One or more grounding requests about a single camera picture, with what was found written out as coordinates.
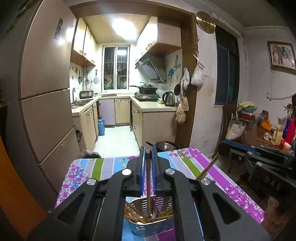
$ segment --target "range hood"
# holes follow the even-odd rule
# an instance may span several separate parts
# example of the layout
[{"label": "range hood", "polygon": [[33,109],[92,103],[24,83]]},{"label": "range hood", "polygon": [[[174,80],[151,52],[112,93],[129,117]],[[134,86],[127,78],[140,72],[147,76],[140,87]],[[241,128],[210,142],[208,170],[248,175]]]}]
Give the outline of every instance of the range hood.
[{"label": "range hood", "polygon": [[151,83],[166,83],[165,61],[163,58],[149,55],[140,59],[136,67]]}]

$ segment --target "electric kettle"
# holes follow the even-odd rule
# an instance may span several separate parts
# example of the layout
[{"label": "electric kettle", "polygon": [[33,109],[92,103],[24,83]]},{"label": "electric kettle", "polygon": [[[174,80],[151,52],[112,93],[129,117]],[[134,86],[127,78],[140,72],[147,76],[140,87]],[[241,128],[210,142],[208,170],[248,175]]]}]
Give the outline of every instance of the electric kettle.
[{"label": "electric kettle", "polygon": [[163,94],[163,103],[165,106],[175,106],[175,94],[172,91],[167,91]]}]

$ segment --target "tablecloth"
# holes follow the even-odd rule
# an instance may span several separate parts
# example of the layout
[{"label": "tablecloth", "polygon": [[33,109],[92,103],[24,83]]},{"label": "tablecloth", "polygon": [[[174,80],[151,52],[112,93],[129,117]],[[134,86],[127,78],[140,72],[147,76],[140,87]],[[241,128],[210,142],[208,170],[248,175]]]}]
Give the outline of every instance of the tablecloth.
[{"label": "tablecloth", "polygon": [[[158,153],[158,156],[168,159],[171,168],[181,171],[186,177],[191,179],[195,179],[211,162],[211,160],[195,148],[160,152]],[[134,158],[136,158],[136,156],[74,160],[65,176],[55,207],[61,204],[87,179],[91,177],[97,180],[108,179],[115,172],[126,168],[128,161]],[[210,180],[214,179],[216,185],[258,223],[261,223],[264,220],[264,211],[216,165],[213,165],[213,167],[210,168],[206,177]],[[127,201],[131,202],[133,199],[134,198],[127,198]],[[174,230],[143,239],[135,236],[131,232],[128,221],[124,218],[122,241],[143,240],[173,241],[175,240]]]}]

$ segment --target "metal basket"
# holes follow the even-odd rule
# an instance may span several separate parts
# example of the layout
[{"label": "metal basket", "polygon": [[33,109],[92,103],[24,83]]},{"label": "metal basket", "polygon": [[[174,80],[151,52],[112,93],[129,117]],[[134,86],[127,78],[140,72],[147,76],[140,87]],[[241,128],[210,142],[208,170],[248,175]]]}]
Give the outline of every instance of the metal basket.
[{"label": "metal basket", "polygon": [[[166,211],[170,207],[172,207],[172,201],[168,203],[170,200],[170,197],[157,197],[157,196],[151,196],[151,214],[153,218],[161,217],[161,212]],[[142,212],[145,216],[148,216],[147,211],[147,198],[137,198],[131,202],[131,205],[133,205],[137,210]],[[155,221],[153,223],[146,223],[146,224],[136,224],[131,221],[129,221],[129,224],[131,226],[132,232],[141,238],[149,237],[155,234],[159,234],[168,230],[171,230],[174,228],[174,219],[164,219]]]}]

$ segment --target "framed picture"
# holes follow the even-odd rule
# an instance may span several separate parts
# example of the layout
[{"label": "framed picture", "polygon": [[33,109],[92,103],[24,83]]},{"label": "framed picture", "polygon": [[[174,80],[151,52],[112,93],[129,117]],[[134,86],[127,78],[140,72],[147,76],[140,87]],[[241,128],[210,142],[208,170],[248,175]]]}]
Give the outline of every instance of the framed picture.
[{"label": "framed picture", "polygon": [[296,72],[295,54],[292,44],[267,41],[271,68],[287,69]]}]

